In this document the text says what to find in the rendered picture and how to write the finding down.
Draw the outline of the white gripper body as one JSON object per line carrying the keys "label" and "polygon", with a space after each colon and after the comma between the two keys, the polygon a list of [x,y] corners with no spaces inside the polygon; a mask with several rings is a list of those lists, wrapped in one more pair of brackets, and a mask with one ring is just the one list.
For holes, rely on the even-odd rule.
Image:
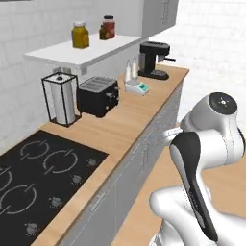
{"label": "white gripper body", "polygon": [[169,145],[171,141],[181,133],[183,130],[180,127],[169,129],[163,132],[163,142],[165,145]]}

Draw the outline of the white and teal kitchen scale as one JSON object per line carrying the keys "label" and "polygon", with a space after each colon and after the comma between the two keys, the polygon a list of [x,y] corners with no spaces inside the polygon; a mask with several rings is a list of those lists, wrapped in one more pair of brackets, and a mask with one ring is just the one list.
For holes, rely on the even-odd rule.
{"label": "white and teal kitchen scale", "polygon": [[135,94],[145,95],[149,92],[147,84],[139,81],[129,81],[125,83],[125,91]]}

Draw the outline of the grey base cupboard run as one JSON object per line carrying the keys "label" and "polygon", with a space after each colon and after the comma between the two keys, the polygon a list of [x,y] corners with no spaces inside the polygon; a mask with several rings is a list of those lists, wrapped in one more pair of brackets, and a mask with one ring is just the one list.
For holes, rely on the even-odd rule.
{"label": "grey base cupboard run", "polygon": [[111,246],[164,148],[162,133],[176,126],[177,86],[59,246]]}

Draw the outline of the white shaker bottle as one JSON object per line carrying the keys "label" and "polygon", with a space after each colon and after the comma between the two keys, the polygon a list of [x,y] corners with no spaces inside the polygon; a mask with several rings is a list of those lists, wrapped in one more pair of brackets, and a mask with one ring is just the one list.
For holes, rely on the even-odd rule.
{"label": "white shaker bottle", "polygon": [[136,57],[134,57],[133,64],[132,64],[132,79],[137,80],[137,77],[138,77],[138,67],[137,67]]}
{"label": "white shaker bottle", "polygon": [[130,61],[127,61],[127,66],[126,66],[126,70],[125,70],[124,81],[126,83],[126,82],[130,81],[131,79],[132,79],[132,68],[131,68]]}

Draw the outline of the black coffee machine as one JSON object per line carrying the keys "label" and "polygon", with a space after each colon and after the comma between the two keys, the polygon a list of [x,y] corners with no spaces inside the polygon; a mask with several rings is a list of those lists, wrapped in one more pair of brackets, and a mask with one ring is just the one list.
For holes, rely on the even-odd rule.
{"label": "black coffee machine", "polygon": [[139,70],[138,75],[141,77],[152,78],[157,80],[167,80],[169,75],[163,70],[156,69],[156,57],[161,61],[168,58],[170,45],[162,42],[144,41],[139,48]]}

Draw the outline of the black toaster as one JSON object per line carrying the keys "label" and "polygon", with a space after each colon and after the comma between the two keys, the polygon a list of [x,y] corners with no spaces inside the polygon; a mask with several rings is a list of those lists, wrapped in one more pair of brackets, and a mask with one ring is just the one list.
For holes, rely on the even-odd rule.
{"label": "black toaster", "polygon": [[118,82],[115,79],[94,76],[79,84],[76,96],[77,109],[80,113],[104,117],[118,105]]}

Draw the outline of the white paper towel roll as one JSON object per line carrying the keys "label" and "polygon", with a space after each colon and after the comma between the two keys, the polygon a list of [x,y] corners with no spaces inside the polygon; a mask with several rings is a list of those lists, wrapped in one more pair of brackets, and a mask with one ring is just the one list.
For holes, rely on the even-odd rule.
{"label": "white paper towel roll", "polygon": [[72,85],[68,75],[54,75],[51,77],[51,92],[55,114],[60,124],[70,124],[75,120]]}

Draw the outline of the red jar with black lid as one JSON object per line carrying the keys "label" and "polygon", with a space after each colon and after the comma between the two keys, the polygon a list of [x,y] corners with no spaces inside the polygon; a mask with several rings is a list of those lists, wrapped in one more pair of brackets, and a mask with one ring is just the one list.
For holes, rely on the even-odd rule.
{"label": "red jar with black lid", "polygon": [[99,38],[102,40],[115,37],[115,22],[112,15],[105,15],[99,30]]}

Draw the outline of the black hob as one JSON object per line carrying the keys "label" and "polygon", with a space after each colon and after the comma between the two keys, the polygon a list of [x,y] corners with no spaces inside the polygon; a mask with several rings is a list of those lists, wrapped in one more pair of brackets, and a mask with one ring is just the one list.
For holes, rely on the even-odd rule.
{"label": "black hob", "polygon": [[[108,154],[42,130],[0,156],[0,246],[31,246]],[[97,160],[89,167],[89,159]],[[72,176],[82,177],[80,184]],[[50,199],[62,204],[52,207]],[[38,225],[35,234],[28,223]]]}

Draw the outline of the yellow jar with white lid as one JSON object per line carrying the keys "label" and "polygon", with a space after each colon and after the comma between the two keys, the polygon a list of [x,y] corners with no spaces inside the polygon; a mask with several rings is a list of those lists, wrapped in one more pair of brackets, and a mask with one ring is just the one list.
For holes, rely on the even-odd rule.
{"label": "yellow jar with white lid", "polygon": [[89,33],[83,21],[75,21],[71,31],[74,48],[87,48],[89,46]]}

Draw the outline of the grey wall cupboard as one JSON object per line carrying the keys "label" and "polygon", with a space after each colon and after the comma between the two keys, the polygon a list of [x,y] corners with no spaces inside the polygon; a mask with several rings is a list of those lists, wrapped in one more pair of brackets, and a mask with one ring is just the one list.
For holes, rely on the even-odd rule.
{"label": "grey wall cupboard", "polygon": [[142,37],[163,32],[176,24],[179,0],[144,0]]}

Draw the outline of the white wall shelf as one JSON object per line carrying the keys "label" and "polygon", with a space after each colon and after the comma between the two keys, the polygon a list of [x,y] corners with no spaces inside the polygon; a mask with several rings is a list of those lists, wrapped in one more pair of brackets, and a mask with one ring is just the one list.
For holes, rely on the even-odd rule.
{"label": "white wall shelf", "polygon": [[66,41],[23,55],[26,60],[44,62],[62,67],[84,68],[138,43],[140,37],[116,35],[115,38],[101,40],[98,34],[89,36],[89,46],[74,48],[72,41]]}

